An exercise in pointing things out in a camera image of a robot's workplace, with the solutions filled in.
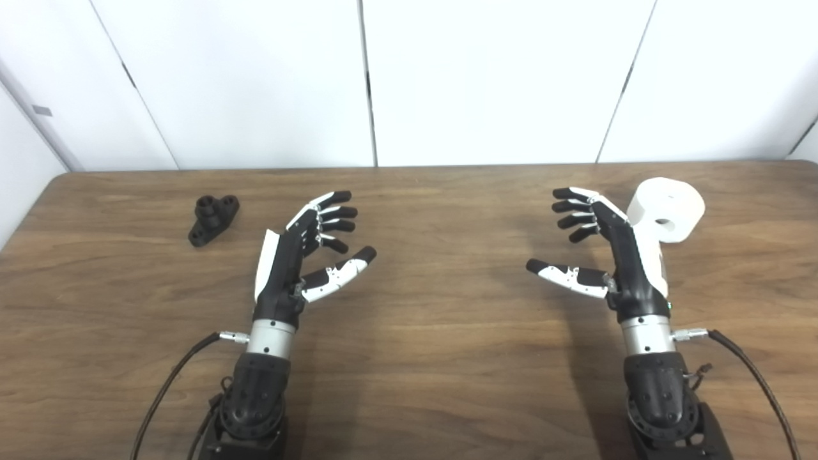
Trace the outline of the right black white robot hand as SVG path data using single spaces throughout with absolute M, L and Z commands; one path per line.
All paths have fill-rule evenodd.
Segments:
M 605 299 L 622 323 L 642 316 L 671 316 L 667 280 L 658 240 L 637 228 L 613 202 L 596 191 L 560 187 L 553 191 L 555 213 L 565 213 L 557 225 L 572 228 L 569 241 L 604 238 L 613 256 L 614 271 L 550 264 L 529 259 L 526 269 L 544 280 L 583 295 Z

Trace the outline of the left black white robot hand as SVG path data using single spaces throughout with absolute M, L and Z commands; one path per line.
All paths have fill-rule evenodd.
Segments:
M 307 305 L 324 299 L 356 279 L 376 259 L 363 247 L 336 264 L 303 274 L 304 259 L 321 248 L 347 254 L 350 248 L 331 232 L 351 233 L 359 211 L 346 206 L 350 191 L 333 191 L 307 202 L 282 233 L 267 230 L 256 272 L 253 320 L 299 327 Z

